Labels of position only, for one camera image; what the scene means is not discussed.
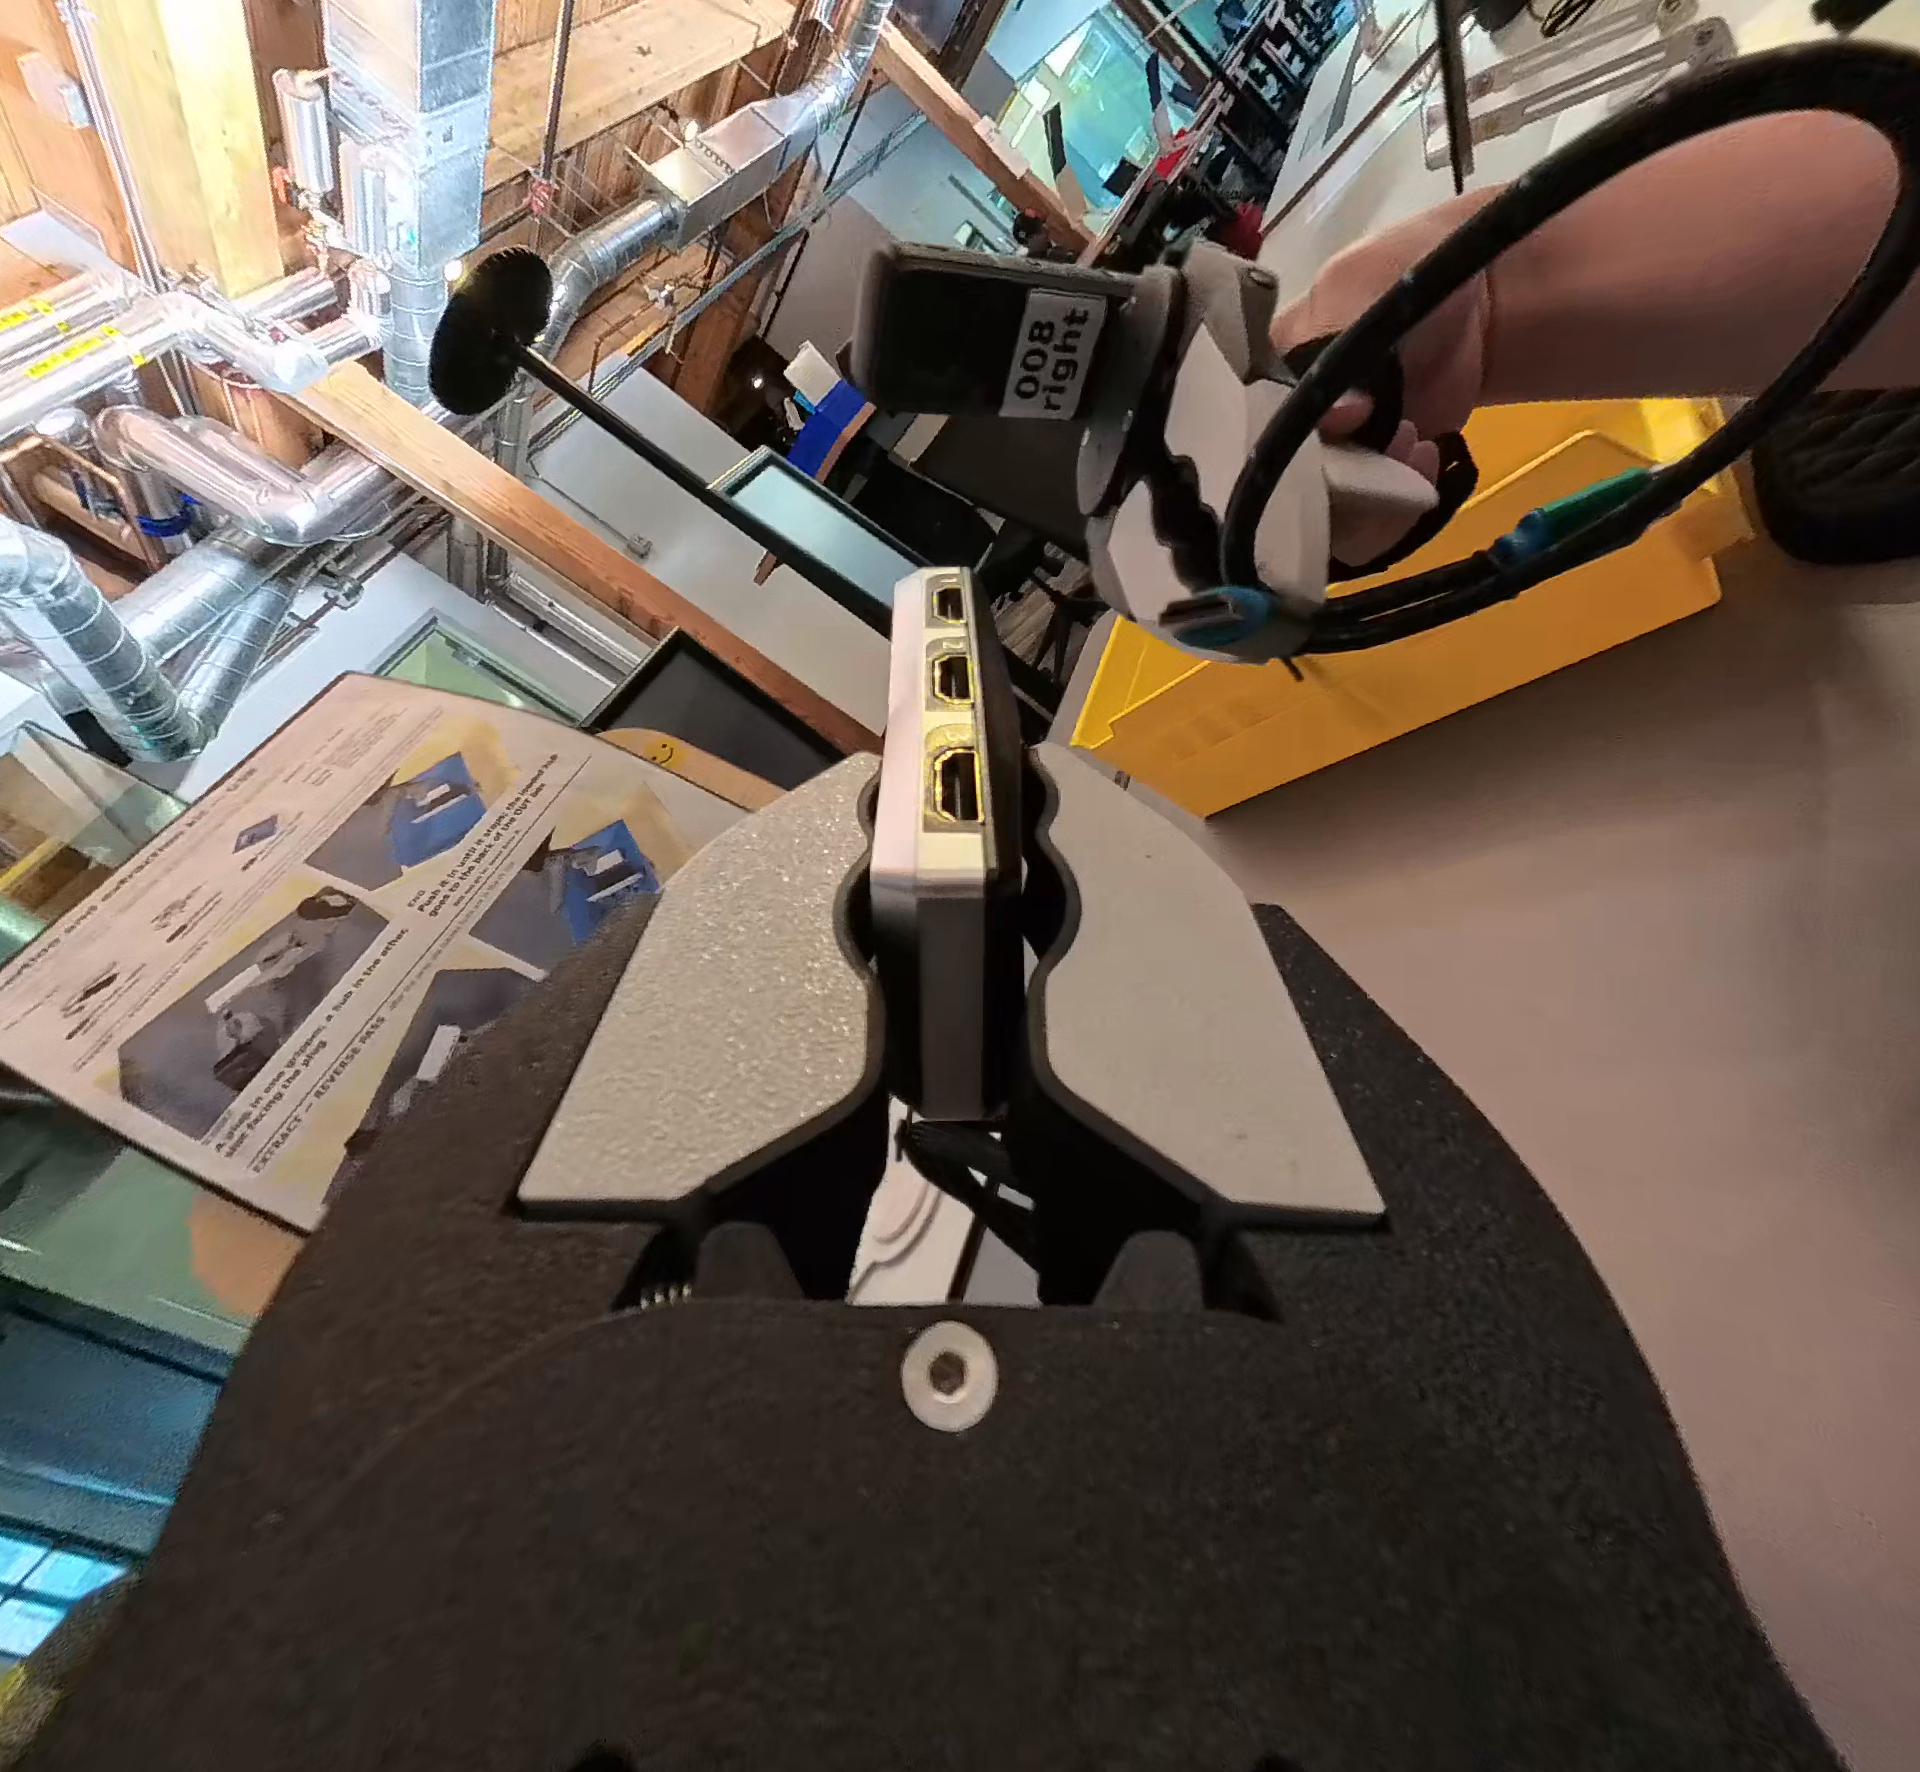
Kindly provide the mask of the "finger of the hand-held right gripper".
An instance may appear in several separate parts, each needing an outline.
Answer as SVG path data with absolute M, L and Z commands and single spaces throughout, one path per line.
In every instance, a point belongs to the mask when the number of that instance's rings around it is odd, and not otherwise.
M 1173 553 L 1184 574 L 1217 574 L 1219 540 L 1235 485 L 1265 427 L 1286 404 L 1286 377 L 1240 374 L 1214 334 L 1199 326 L 1173 374 L 1163 420 L 1176 503 Z
M 1176 632 L 1169 611 L 1208 591 L 1208 499 L 1195 463 L 1157 449 L 1137 476 L 1101 448 L 1083 448 L 1081 513 L 1101 598 L 1147 632 Z

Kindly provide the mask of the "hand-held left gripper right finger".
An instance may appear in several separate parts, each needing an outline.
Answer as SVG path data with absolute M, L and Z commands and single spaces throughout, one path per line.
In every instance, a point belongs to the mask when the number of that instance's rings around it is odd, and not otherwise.
M 1204 1228 L 1378 1225 L 1380 1187 L 1232 878 L 1067 748 L 1030 763 L 1037 862 L 1061 883 L 1027 992 L 1040 1095 Z

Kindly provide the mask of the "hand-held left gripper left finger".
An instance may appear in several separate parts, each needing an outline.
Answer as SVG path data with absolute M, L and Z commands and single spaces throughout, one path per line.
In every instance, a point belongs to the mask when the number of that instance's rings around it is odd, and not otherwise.
M 822 1160 L 860 1228 L 888 1165 L 881 1019 L 846 900 L 862 882 L 846 757 L 743 817 L 661 892 L 518 1184 L 541 1214 L 680 1214 Z

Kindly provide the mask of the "yellow plastic bin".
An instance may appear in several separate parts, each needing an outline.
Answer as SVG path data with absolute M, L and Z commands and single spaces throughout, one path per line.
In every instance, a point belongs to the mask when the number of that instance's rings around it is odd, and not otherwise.
M 1472 499 L 1398 574 L 1490 546 L 1560 495 L 1670 463 L 1722 423 L 1712 398 L 1484 408 L 1465 433 Z M 1715 560 L 1750 535 L 1729 469 L 1617 556 L 1447 629 L 1291 668 L 1185 655 L 1115 620 L 1072 744 L 1208 819 L 1714 609 Z

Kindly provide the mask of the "silver port hub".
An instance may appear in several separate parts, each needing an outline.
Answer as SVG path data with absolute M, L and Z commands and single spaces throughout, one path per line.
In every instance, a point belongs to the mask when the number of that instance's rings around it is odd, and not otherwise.
M 893 595 L 866 902 L 896 1099 L 935 1124 L 1001 1113 L 1025 969 L 1020 707 L 964 566 Z

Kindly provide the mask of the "braided hdmi cable green plugs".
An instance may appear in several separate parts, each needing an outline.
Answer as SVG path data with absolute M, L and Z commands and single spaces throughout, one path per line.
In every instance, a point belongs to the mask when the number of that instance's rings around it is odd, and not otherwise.
M 1267 662 L 1432 632 L 1639 540 L 1823 392 L 1916 389 L 1916 56 L 1766 48 L 1595 124 L 1504 185 L 1327 257 L 1268 320 L 1291 392 L 1144 490 L 1155 574 L 1121 609 Z M 1676 463 L 1619 474 L 1417 576 L 1327 597 L 1458 508 L 1472 412 L 1710 397 Z

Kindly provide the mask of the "person's right forearm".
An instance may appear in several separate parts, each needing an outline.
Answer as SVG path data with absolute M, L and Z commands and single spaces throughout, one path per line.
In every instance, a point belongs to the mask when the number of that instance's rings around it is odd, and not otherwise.
M 1789 112 L 1672 146 L 1488 271 L 1470 404 L 1754 397 L 1865 271 L 1896 154 Z

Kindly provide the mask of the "printed instruction sheet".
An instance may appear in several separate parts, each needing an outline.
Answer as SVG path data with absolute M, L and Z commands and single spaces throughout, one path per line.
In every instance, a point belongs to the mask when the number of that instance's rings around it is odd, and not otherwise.
M 687 741 L 348 673 L 3 969 L 3 1063 L 289 1231 L 778 797 Z

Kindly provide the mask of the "black round object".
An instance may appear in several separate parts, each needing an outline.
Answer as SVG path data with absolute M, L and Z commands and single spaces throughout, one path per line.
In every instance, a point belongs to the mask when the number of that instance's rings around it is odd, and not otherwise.
M 1917 392 L 1821 392 L 1750 451 L 1754 510 L 1787 557 L 1917 557 Z

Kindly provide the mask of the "silver ventilation duct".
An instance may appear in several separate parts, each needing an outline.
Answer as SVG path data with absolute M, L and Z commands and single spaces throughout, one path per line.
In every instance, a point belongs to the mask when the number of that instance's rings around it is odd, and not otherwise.
M 199 727 L 58 539 L 2 520 L 2 613 L 115 744 L 146 759 L 197 749 Z
M 478 241 L 498 0 L 320 0 L 348 242 L 441 311 Z

